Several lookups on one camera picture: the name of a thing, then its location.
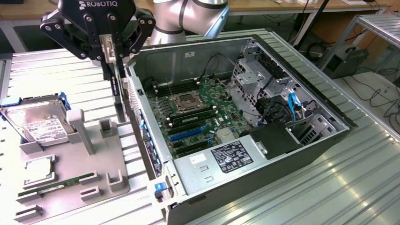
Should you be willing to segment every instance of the blue pcie slot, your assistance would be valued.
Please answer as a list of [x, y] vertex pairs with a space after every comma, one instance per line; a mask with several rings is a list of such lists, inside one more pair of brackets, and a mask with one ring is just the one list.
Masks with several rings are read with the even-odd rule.
[[196, 129], [196, 130], [188, 131], [188, 132], [185, 132], [185, 133], [183, 133], [180, 135], [175, 135], [175, 136], [172, 136], [169, 138], [169, 141], [173, 142], [173, 141], [180, 140], [181, 138], [191, 137], [193, 135], [201, 134], [204, 132], [204, 129], [205, 129], [205, 126], [201, 127], [201, 128], [199, 128], [199, 129]]

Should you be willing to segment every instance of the green circuit board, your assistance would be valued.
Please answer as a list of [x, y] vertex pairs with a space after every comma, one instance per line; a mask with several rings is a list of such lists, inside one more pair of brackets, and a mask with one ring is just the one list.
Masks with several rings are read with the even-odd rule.
[[[240, 114], [240, 110], [233, 104], [233, 102], [228, 99], [229, 94], [225, 92], [225, 89], [223, 85], [215, 81], [209, 80], [208, 78], [204, 78], [200, 82], [200, 86], [197, 90], [191, 90], [188, 92], [179, 93], [179, 95], [183, 95], [185, 93], [196, 94], [199, 98], [203, 101], [203, 108], [216, 106], [217, 112], [215, 113], [215, 116], [208, 119], [199, 119], [201, 116], [207, 118], [209, 115], [208, 112], [204, 112], [203, 115], [192, 117], [196, 118], [199, 121], [196, 121], [196, 124], [204, 129], [203, 132], [197, 135], [181, 138], [179, 141], [171, 141], [171, 136], [183, 134], [187, 132], [181, 131], [179, 133], [175, 133], [169, 135], [169, 131], [173, 129], [169, 126], [171, 121], [167, 121], [167, 118], [175, 115], [183, 114], [183, 112], [179, 110], [179, 106], [176, 102], [172, 100], [172, 96], [164, 96], [157, 97], [153, 91], [148, 91], [147, 97], [149, 100], [149, 105], [152, 107], [152, 111], [156, 117], [156, 120], [159, 122], [159, 127], [171, 151], [171, 154], [175, 159], [179, 157], [183, 157], [188, 154], [192, 154], [203, 149], [209, 148], [211, 146], [215, 146], [221, 143], [216, 136], [217, 130], [223, 128], [229, 128], [232, 133], [236, 137], [239, 137], [239, 134], [249, 129], [249, 125], [244, 119], [244, 117]], [[187, 124], [191, 124], [191, 120], [180, 120], [180, 122], [185, 122]], [[207, 145], [203, 145], [199, 148], [185, 150], [184, 152], [180, 151], [181, 148], [185, 148], [188, 146], [192, 146], [197, 143], [208, 142]], [[173, 143], [181, 142], [179, 147], [173, 146]]]

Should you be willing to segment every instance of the hard drive label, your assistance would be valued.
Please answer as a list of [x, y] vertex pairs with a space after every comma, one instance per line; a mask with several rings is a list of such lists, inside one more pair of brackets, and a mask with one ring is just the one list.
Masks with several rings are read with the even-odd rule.
[[211, 152], [224, 173], [229, 173], [253, 162], [240, 141], [227, 144]]
[[65, 129], [59, 119], [25, 123], [24, 128], [37, 143], [45, 143], [67, 137]]

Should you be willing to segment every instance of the blue cable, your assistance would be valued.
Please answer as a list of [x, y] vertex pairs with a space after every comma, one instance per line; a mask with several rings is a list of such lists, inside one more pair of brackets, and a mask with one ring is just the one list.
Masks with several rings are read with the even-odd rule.
[[301, 102], [299, 101], [299, 98], [295, 93], [291, 93], [288, 95], [288, 104], [289, 104], [289, 110], [293, 114], [293, 120], [296, 121], [296, 112], [295, 112], [295, 105], [301, 106]]

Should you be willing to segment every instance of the cpu socket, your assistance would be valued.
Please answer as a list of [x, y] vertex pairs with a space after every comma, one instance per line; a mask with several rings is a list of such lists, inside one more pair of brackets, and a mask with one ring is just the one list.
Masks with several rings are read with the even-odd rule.
[[204, 103], [196, 92], [183, 93], [173, 96], [172, 100], [177, 106], [177, 110], [185, 113], [204, 106]]

